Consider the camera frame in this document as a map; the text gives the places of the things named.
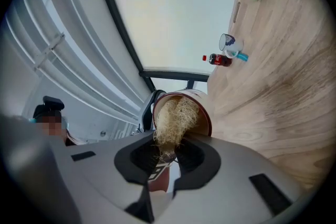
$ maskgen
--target black slot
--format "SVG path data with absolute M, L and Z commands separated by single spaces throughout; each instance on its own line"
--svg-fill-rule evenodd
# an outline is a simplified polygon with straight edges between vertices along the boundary
M 95 153 L 93 151 L 86 151 L 86 152 L 83 152 L 83 153 L 72 155 L 71 158 L 73 159 L 74 162 L 77 162 L 77 161 L 80 161 L 82 159 L 90 158 L 92 156 L 95 156 Z
M 274 216 L 292 204 L 265 174 L 250 176 L 249 179 Z

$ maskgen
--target wooden table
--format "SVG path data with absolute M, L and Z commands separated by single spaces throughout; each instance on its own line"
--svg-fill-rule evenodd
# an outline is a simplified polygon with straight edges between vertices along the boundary
M 213 137 L 260 152 L 305 187 L 320 182 L 336 150 L 336 35 L 327 4 L 236 0 L 229 34 L 244 41 L 249 60 L 217 67 L 208 80 Z

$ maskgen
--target blue object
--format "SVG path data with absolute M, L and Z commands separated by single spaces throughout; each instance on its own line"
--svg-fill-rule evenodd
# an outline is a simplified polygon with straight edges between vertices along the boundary
M 248 56 L 246 54 L 241 54 L 240 52 L 238 53 L 237 58 L 243 60 L 244 62 L 247 62 L 248 60 Z

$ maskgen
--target plastic bottle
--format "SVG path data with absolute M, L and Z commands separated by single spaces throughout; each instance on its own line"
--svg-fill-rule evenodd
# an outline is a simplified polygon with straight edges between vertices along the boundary
M 206 61 L 206 55 L 203 55 L 203 61 Z M 209 63 L 212 65 L 229 67 L 232 63 L 232 59 L 221 54 L 211 54 L 209 57 Z

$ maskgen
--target wooden surface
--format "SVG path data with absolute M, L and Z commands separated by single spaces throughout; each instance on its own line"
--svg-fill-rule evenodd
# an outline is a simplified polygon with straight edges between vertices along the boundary
M 248 146 L 309 188 L 333 162 L 335 26 L 324 0 L 236 0 L 229 34 L 248 62 L 208 80 L 213 137 Z

